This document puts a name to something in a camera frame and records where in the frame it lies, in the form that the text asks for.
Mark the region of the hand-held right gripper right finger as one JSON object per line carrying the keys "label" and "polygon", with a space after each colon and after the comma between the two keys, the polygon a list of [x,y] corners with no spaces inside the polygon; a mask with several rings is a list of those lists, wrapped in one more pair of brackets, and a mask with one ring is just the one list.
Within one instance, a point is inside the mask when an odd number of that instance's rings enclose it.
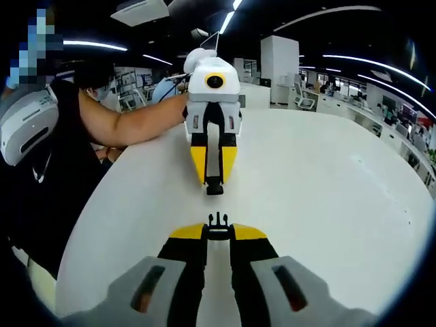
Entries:
{"label": "hand-held right gripper right finger", "polygon": [[232,289],[242,326],[331,326],[327,283],[290,256],[278,256],[265,233],[230,227]]}

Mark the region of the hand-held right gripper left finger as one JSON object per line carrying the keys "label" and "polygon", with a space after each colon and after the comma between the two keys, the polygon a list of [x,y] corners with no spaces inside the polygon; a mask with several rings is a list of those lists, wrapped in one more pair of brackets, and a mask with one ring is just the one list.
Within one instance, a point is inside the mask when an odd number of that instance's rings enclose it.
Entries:
{"label": "hand-held right gripper left finger", "polygon": [[108,288],[103,326],[195,326],[207,260],[203,223],[175,231]]}

